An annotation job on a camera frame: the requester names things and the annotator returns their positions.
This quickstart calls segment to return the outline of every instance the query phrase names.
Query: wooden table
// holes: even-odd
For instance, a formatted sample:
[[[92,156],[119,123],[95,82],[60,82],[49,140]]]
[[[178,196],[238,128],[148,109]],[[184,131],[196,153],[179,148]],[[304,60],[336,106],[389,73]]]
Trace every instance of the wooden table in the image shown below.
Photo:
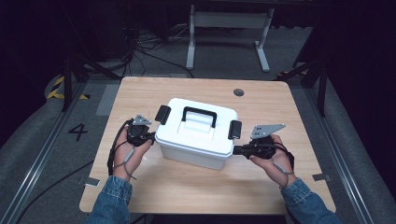
[[[241,89],[242,97],[233,91]],[[108,152],[121,124],[137,114],[150,119],[150,132],[157,130],[154,118],[160,105],[172,98],[220,105],[234,109],[243,122],[241,139],[247,144],[256,124],[285,123],[276,132],[295,157],[295,172],[335,211],[332,196],[321,174],[318,160],[309,142],[303,122],[284,82],[187,79],[162,77],[125,77],[113,105],[90,177],[100,179],[98,188],[87,186],[80,209],[91,212],[107,179]],[[134,193],[129,205],[132,213],[170,214],[286,214],[278,185],[264,170],[243,156],[231,156],[221,171],[211,170],[163,157],[154,144],[131,180]]]

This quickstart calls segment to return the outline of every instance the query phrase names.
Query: person's right hand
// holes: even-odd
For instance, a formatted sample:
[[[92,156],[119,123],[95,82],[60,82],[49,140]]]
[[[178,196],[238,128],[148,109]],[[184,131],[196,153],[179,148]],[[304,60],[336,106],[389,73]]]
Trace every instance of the person's right hand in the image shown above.
[[[272,134],[271,137],[274,139],[275,144],[282,144],[282,140],[278,135]],[[256,165],[260,166],[265,171],[265,173],[267,173],[267,175],[282,189],[292,184],[297,179],[295,174],[286,176],[274,164],[274,162],[276,162],[278,165],[283,167],[287,173],[292,173],[293,171],[291,169],[291,164],[286,153],[280,149],[277,149],[272,159],[274,161],[264,160],[256,156],[250,156],[250,160]]]

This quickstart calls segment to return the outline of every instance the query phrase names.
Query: storage container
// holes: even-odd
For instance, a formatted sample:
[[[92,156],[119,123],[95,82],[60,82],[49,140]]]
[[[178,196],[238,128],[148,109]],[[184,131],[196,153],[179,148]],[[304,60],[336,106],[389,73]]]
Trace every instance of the storage container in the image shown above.
[[[240,135],[237,119],[233,109],[175,98],[162,105],[155,138],[165,158],[221,170]]]

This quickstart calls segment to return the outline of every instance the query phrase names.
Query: desk leg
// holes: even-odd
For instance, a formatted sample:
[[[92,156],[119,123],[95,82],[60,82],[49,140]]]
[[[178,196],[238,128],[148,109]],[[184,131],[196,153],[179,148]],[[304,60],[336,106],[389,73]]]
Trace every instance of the desk leg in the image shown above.
[[[195,37],[194,37],[194,5],[191,5],[191,13],[190,13],[190,43],[189,43],[189,51],[187,52],[187,69],[192,69],[194,67],[194,53],[195,53]]]
[[[265,53],[262,48],[264,46],[264,41],[265,41],[265,38],[267,37],[268,30],[270,29],[271,20],[273,18],[273,15],[274,15],[274,9],[271,8],[268,10],[267,18],[264,22],[264,27],[262,28],[262,39],[260,40],[260,42],[259,41],[255,42],[257,54],[259,55],[259,60],[260,60],[260,64],[262,65],[263,72],[270,71],[270,66],[268,65],[267,58],[265,57]]]

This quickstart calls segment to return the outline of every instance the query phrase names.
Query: denim sleeve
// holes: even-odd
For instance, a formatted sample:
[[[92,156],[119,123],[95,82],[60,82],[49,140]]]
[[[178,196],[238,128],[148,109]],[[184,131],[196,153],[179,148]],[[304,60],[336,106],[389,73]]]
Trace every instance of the denim sleeve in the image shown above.
[[[294,183],[280,192],[291,214],[300,223],[342,223],[302,179],[297,178]]]
[[[131,195],[132,185],[129,182],[110,176],[85,223],[129,223]]]

